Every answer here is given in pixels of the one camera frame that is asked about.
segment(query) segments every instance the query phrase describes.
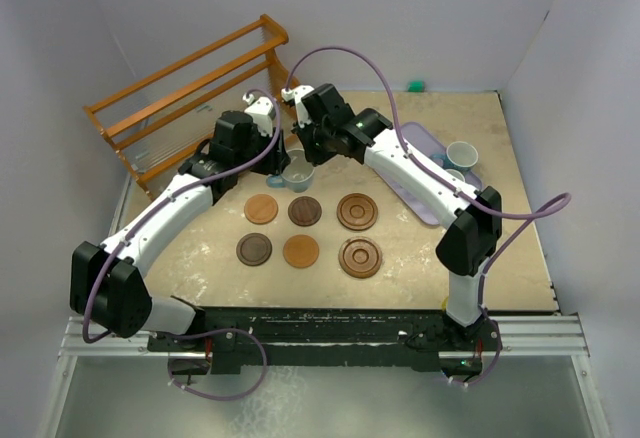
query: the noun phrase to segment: wall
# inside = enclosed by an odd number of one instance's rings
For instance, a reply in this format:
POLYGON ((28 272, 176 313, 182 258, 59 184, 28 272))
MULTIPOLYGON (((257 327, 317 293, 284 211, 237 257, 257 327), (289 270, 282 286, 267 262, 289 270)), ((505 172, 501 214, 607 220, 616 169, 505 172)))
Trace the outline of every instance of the wall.
POLYGON ((131 81, 95 0, 0 0, 0 435, 33 436, 69 316, 71 253, 123 168, 81 106, 131 81))
POLYGON ((640 428, 640 0, 556 0, 503 94, 565 313, 580 312, 616 436, 640 428))
MULTIPOLYGON (((426 79, 432 89, 502 88, 520 63, 553 0, 99 0, 139 75, 268 13, 290 34, 289 67, 327 44, 369 55, 394 88, 426 79)), ((303 81, 380 89, 355 58, 310 60, 303 81)))

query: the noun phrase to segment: table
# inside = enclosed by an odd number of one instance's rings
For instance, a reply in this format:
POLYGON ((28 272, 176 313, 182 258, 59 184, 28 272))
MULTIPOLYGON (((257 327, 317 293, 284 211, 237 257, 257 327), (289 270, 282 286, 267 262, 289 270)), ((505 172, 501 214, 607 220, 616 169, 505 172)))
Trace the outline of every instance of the table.
MULTIPOLYGON (((371 107, 391 117, 382 92, 343 92, 343 96, 356 113, 371 107)), ((464 140, 478 149, 480 160, 474 171, 501 193, 504 210, 530 211, 497 94, 396 93, 395 97, 401 122, 422 124, 445 145, 464 140)), ((316 168, 315 182, 306 194, 321 203, 323 216, 316 225, 301 228, 287 216, 289 203, 299 195, 267 188, 264 176, 242 176, 160 255, 146 278, 150 292, 201 306, 440 309, 448 294, 448 271, 435 256, 435 247, 444 229, 422 223, 374 171, 346 158, 336 157, 316 168), (345 229, 336 216, 339 200, 355 192, 371 196, 379 209, 378 222, 362 233, 345 229), (271 194, 278 202, 280 211, 272 223, 254 225, 244 218, 244 204, 256 193, 271 194), (240 263, 235 255, 238 240, 252 232, 264 233, 273 243, 270 260, 256 268, 240 263), (285 241, 300 233, 313 236, 320 245, 318 261, 302 270, 290 267, 282 256, 285 241), (340 245, 358 234, 376 241, 384 254, 380 271, 366 280, 348 276, 338 263, 340 245)), ((127 221, 148 204, 142 190, 130 187, 127 221)), ((505 220, 502 240, 519 224, 505 220)), ((493 310, 556 311, 535 227, 523 233, 492 268, 485 299, 493 310)))

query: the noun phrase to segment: mug handle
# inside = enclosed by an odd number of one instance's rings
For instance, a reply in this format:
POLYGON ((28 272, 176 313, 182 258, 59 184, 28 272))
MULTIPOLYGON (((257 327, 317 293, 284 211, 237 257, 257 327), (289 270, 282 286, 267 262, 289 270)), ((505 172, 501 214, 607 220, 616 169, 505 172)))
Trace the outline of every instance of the mug handle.
POLYGON ((443 166, 445 160, 447 159, 447 155, 444 154, 444 153, 434 153, 433 155, 429 156, 429 159, 433 160, 433 161, 440 160, 440 161, 442 161, 442 165, 440 165, 440 166, 443 166))
POLYGON ((284 180, 280 175, 267 176, 267 186, 269 188, 284 188, 284 180))

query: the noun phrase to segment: wooden dish rack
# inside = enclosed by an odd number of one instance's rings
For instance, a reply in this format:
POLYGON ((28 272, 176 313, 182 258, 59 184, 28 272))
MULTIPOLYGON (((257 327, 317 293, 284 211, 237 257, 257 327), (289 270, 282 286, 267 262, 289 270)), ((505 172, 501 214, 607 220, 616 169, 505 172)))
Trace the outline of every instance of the wooden dish rack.
MULTIPOLYGON (((206 103, 209 100, 265 70, 268 73, 270 91, 281 102, 280 90, 283 88, 289 72, 280 63, 275 49, 288 41, 289 37, 282 26, 268 15, 261 15, 259 20, 244 28, 205 46, 94 105, 85 106, 84 111, 98 129, 100 135, 124 163, 135 182, 149 198, 153 199, 157 193, 150 188, 149 183, 161 174, 172 170, 193 154, 198 143, 211 136, 213 124, 215 123, 212 122, 211 126, 209 126, 207 121, 200 125, 199 128, 195 127, 191 130, 191 134, 187 133, 182 137, 181 141, 173 140, 175 143, 166 145, 166 142, 163 141, 165 138, 171 141, 173 137, 179 137, 183 134, 183 130, 189 128, 186 126, 188 123, 185 123, 184 126, 179 125, 176 127, 176 120, 184 117, 185 114, 192 110, 198 111, 199 107, 207 107, 206 103), (142 101, 143 103, 136 107, 139 108, 137 111, 132 114, 127 113, 123 119, 111 126, 104 126, 98 119, 98 115, 101 112, 108 111, 110 107, 114 107, 121 100, 130 98, 134 94, 139 95, 138 92, 144 93, 147 87, 159 80, 171 79, 178 70, 196 63, 216 50, 220 50, 234 42, 237 45, 237 40, 256 30, 262 32, 262 43, 250 51, 224 63, 222 66, 216 67, 213 71, 200 76, 196 80, 170 91, 168 94, 163 93, 160 99, 149 100, 147 96, 147 99, 138 100, 138 102, 142 101), (206 87, 214 81, 220 81, 220 83, 216 83, 215 88, 206 90, 206 87), (166 131, 166 127, 172 123, 174 128, 166 132, 165 137, 160 136, 160 139, 157 139, 156 142, 152 140, 154 134, 157 135, 162 129, 166 131), (130 152, 136 146, 139 149, 136 152, 130 152)), ((298 85, 298 80, 294 78, 292 86, 298 85)), ((281 108, 284 108, 290 114, 293 113, 288 107, 281 108)))

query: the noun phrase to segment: brown plate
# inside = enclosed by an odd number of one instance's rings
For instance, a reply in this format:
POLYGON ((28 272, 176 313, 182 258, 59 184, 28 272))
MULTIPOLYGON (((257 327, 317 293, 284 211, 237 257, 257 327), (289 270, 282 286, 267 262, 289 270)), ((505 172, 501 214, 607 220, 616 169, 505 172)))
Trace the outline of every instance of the brown plate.
POLYGON ((352 193, 338 203, 338 220, 354 231, 367 230, 378 219, 376 202, 362 193, 352 193))
POLYGON ((295 235, 287 240, 282 252, 284 259, 294 268, 307 268, 318 259, 320 247, 308 235, 295 235))
POLYGON ((349 275, 356 278, 369 278, 375 275, 382 265, 382 251, 369 238, 360 236, 350 238, 340 247, 338 261, 349 275))
POLYGON ((271 241, 262 233, 249 233, 238 242, 236 255, 245 265, 258 266, 269 259, 272 249, 271 241))
POLYGON ((311 226, 322 216, 322 206, 310 196, 296 198, 289 205, 289 218, 298 226, 311 226))
POLYGON ((244 216, 251 223, 264 225, 278 214, 278 202, 269 195, 254 195, 244 205, 244 216))

